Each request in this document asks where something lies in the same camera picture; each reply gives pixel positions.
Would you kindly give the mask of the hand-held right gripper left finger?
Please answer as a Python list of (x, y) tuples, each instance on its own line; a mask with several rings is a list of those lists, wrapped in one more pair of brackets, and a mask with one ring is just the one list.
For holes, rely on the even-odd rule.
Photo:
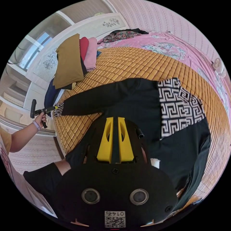
[(97, 160), (111, 163), (113, 146), (113, 117), (106, 118), (102, 139), (98, 149)]

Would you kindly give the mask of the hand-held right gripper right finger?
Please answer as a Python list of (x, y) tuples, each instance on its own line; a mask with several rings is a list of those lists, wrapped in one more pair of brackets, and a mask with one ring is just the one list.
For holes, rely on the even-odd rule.
[(125, 123), (125, 118), (123, 117), (118, 117), (118, 141), (120, 162), (132, 162), (134, 160), (134, 155)]

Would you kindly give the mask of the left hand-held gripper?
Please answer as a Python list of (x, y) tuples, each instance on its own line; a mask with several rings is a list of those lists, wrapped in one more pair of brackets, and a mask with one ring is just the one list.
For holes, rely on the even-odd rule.
[[(46, 115), (46, 114), (54, 111), (55, 109), (59, 109), (59, 107), (58, 106), (52, 106), (52, 107), (49, 107), (49, 108), (46, 108), (46, 109), (36, 110), (34, 112), (34, 117), (35, 116), (39, 116), (41, 113), (43, 113), (44, 115)], [(40, 124), (41, 123), (43, 125), (43, 128), (47, 128), (46, 122), (43, 119), (40, 121)]]

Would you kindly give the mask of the person's left hand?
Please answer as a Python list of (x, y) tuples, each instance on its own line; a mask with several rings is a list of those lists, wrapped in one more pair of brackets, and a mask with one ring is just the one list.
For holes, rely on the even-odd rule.
[(46, 114), (44, 112), (41, 112), (34, 121), (39, 125), (40, 128), (44, 127), (43, 122), (46, 123)]

